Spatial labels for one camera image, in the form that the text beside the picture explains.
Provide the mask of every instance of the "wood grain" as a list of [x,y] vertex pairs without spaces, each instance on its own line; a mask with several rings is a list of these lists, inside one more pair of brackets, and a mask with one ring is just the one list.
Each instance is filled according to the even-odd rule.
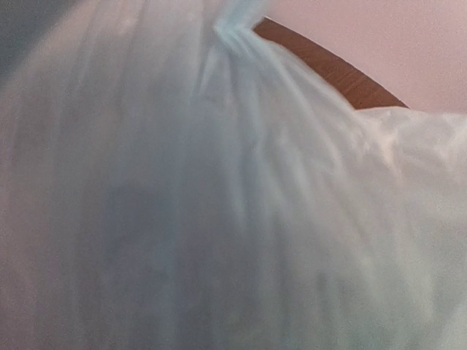
[[378,106],[405,106],[381,85],[323,47],[265,19],[255,31],[264,39],[289,49],[333,85],[356,109]]

